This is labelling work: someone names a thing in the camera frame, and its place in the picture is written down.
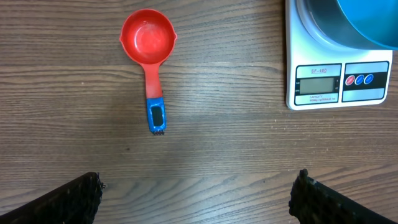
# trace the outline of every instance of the wooden table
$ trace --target wooden table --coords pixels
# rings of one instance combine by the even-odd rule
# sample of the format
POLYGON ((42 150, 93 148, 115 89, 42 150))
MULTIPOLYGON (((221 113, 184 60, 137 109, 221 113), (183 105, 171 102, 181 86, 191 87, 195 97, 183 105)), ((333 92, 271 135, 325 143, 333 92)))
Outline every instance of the wooden table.
POLYGON ((291 111, 285 58, 283 0, 0 1, 0 213, 95 171, 95 223, 297 223, 307 168, 398 222, 398 60, 382 105, 291 111), (146 7, 179 36, 165 136, 119 43, 146 7))

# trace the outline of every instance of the red spoon handle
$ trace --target red spoon handle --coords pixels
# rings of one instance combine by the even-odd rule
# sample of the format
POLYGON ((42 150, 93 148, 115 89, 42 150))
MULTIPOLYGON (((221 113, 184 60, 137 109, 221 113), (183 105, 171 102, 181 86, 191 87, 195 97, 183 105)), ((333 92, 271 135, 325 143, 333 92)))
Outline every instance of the red spoon handle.
POLYGON ((162 97, 162 86, 159 79, 160 64, 142 65, 145 71, 145 85, 147 99, 155 99, 162 97))

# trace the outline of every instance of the blue button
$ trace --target blue button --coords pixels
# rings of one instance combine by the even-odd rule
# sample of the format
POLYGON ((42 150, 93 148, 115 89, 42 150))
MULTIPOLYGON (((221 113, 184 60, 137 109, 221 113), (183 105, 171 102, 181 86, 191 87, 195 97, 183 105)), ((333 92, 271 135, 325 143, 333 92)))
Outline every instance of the blue button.
POLYGON ((374 78, 373 74, 367 75, 363 83, 367 85, 373 81, 373 78, 374 78))
POLYGON ((362 84, 363 80, 365 79, 364 75, 358 75, 358 77, 356 77, 355 79, 355 85, 360 85, 362 84))

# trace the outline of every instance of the red spoon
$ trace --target red spoon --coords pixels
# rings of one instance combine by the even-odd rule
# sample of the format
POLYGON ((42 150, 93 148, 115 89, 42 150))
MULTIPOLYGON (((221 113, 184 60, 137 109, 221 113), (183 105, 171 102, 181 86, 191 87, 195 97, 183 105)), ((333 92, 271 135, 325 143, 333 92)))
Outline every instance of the red spoon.
POLYGON ((159 80, 159 67, 172 53, 177 35, 161 12, 141 9, 124 22, 120 42, 127 55, 145 71, 149 129, 164 134, 166 112, 159 80))

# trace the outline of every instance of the digital kitchen scale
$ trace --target digital kitchen scale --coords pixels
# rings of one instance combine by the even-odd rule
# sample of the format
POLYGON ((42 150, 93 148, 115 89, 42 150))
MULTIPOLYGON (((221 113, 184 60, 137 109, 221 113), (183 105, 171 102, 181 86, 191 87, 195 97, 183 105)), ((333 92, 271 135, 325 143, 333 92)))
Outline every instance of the digital kitchen scale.
POLYGON ((304 0, 286 0, 286 36, 290 109, 375 105, 386 99, 392 50, 334 42, 318 28, 304 0))

